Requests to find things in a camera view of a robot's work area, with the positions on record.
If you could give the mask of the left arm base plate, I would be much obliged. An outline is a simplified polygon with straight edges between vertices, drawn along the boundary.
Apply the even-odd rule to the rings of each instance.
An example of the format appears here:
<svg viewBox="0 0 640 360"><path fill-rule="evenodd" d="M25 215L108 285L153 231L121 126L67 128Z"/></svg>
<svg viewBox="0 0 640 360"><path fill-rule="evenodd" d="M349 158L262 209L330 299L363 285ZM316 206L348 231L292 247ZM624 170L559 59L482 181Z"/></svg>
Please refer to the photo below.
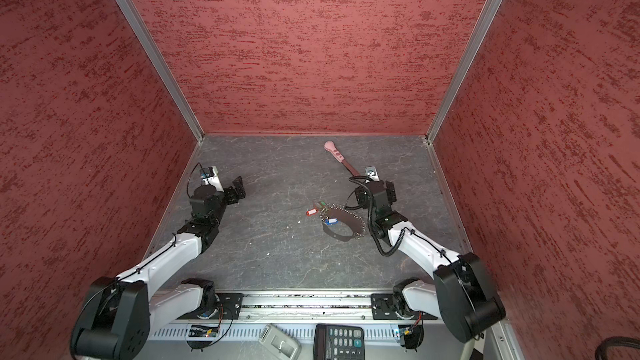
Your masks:
<svg viewBox="0 0 640 360"><path fill-rule="evenodd" d="M243 304L242 293L213 293L203 297L203 301L188 318L198 320L238 319Z"/></svg>

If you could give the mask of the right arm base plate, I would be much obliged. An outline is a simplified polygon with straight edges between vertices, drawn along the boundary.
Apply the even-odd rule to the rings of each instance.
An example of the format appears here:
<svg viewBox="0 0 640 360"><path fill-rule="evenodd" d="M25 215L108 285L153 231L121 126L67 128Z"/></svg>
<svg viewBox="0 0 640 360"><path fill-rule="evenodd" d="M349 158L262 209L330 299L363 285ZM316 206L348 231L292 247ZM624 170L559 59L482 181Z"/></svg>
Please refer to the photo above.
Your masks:
<svg viewBox="0 0 640 360"><path fill-rule="evenodd" d="M371 295L374 320L417 321L422 315L427 321L440 319L438 300L434 293L374 293Z"/></svg>

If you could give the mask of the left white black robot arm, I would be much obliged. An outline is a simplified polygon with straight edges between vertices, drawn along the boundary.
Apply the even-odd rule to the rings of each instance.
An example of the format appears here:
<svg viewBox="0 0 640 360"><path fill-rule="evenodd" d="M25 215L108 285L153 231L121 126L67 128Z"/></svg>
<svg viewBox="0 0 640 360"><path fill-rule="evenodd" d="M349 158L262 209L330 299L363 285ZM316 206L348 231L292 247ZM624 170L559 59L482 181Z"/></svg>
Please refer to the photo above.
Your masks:
<svg viewBox="0 0 640 360"><path fill-rule="evenodd" d="M171 291L162 290L211 247L226 208L246 197L242 178L225 188L216 169L208 168L201 180L188 193L191 218L168 243L116 277L91 284L71 333L72 358L134 359L150 336L185 314L223 320L226 310L212 281L188 278Z"/></svg>

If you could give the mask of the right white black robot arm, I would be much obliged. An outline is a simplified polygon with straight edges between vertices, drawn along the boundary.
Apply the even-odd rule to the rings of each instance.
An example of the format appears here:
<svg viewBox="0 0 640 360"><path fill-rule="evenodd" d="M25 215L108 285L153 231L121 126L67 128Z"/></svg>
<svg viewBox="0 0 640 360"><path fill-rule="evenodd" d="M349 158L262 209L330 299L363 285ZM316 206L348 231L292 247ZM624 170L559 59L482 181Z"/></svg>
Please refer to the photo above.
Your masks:
<svg viewBox="0 0 640 360"><path fill-rule="evenodd" d="M416 280L400 290L400 303L411 312L443 320L448 331L467 343L506 318L506 308L489 272L475 253L461 254L420 232L393 210L395 198L388 183L365 176L349 179L361 193L366 228L385 258L404 253L425 271L433 284Z"/></svg>

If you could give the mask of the red key tag key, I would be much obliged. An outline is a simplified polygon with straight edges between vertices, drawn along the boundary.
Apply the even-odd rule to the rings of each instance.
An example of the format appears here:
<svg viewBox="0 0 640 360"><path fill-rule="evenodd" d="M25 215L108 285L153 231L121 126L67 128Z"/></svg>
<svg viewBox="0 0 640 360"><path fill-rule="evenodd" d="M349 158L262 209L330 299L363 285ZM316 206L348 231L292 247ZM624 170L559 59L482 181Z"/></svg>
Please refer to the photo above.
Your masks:
<svg viewBox="0 0 640 360"><path fill-rule="evenodd" d="M308 217L317 216L321 213L323 207L320 203L315 203L309 210L306 211Z"/></svg>

